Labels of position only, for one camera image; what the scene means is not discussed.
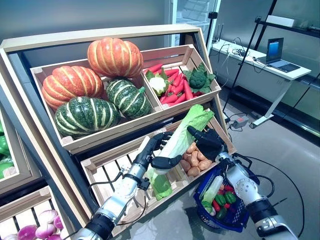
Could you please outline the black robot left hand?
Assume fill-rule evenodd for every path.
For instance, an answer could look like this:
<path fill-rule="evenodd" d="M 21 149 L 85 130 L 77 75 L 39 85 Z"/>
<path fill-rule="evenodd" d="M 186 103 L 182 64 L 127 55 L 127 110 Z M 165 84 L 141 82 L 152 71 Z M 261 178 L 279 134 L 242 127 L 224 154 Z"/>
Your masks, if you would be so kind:
<path fill-rule="evenodd" d="M 164 146 L 167 144 L 173 132 L 162 132 L 154 135 L 150 138 L 144 147 L 144 149 L 137 155 L 134 164 L 140 164 L 146 170 L 148 166 L 151 165 L 154 168 L 154 172 L 158 175 L 164 175 L 169 172 L 172 168 L 174 168 L 182 159 L 182 155 L 176 155 L 175 157 L 165 156 L 156 156 L 152 157 L 153 151 L 162 150 Z"/>

